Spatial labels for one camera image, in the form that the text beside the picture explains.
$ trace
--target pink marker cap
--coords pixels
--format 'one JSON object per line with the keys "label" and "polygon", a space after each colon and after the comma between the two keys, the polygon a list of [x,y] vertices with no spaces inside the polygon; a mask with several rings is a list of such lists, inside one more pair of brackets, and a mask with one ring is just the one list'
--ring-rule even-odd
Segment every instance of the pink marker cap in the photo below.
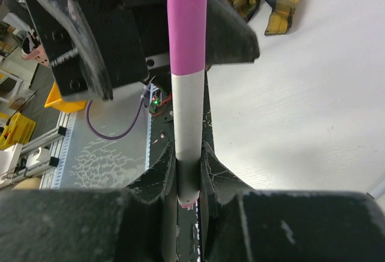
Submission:
{"label": "pink marker cap", "polygon": [[204,70],[207,0],[167,0],[170,66],[174,75]]}

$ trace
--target pink and white marker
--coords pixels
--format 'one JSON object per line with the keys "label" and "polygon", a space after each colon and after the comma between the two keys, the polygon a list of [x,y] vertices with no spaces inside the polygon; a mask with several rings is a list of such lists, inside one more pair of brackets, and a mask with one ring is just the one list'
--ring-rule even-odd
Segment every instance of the pink and white marker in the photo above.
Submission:
{"label": "pink and white marker", "polygon": [[177,192],[182,207],[199,197],[206,11],[207,0],[167,0]]}

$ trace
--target white tabletop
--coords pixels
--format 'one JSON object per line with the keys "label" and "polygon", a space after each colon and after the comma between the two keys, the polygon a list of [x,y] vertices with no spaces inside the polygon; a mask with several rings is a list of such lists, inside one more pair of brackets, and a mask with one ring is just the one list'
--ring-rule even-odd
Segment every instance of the white tabletop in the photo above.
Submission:
{"label": "white tabletop", "polygon": [[[385,175],[385,0],[301,0],[255,64],[209,71],[215,152],[257,189],[367,192]],[[379,200],[385,208],[385,197]]]}

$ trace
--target yellow basket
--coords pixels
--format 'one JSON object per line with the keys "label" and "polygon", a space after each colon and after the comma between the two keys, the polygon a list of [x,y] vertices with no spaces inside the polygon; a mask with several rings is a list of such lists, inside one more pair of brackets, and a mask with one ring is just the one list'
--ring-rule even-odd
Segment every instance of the yellow basket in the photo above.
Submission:
{"label": "yellow basket", "polygon": [[7,149],[16,143],[22,145],[29,142],[36,123],[23,116],[21,113],[16,113],[12,118],[9,126],[6,126],[0,137],[0,149]]}
{"label": "yellow basket", "polygon": [[44,107],[53,107],[65,113],[73,113],[74,111],[82,110],[83,108],[85,108],[86,104],[87,104],[87,101],[76,101],[76,102],[63,101],[61,99],[58,85],[54,83]]}

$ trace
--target yellow plastic crate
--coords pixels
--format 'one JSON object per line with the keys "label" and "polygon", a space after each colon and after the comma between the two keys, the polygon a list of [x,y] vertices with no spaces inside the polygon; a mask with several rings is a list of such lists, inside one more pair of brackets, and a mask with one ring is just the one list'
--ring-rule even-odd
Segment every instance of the yellow plastic crate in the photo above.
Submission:
{"label": "yellow plastic crate", "polygon": [[66,102],[61,99],[58,85],[54,83],[51,92],[48,95],[44,107],[53,107],[65,113],[73,113],[74,111],[85,108],[87,101]]}
{"label": "yellow plastic crate", "polygon": [[36,123],[23,116],[21,113],[16,113],[12,118],[9,126],[4,128],[0,137],[0,149],[7,149],[16,143],[22,145],[29,142],[32,133],[34,132]]}

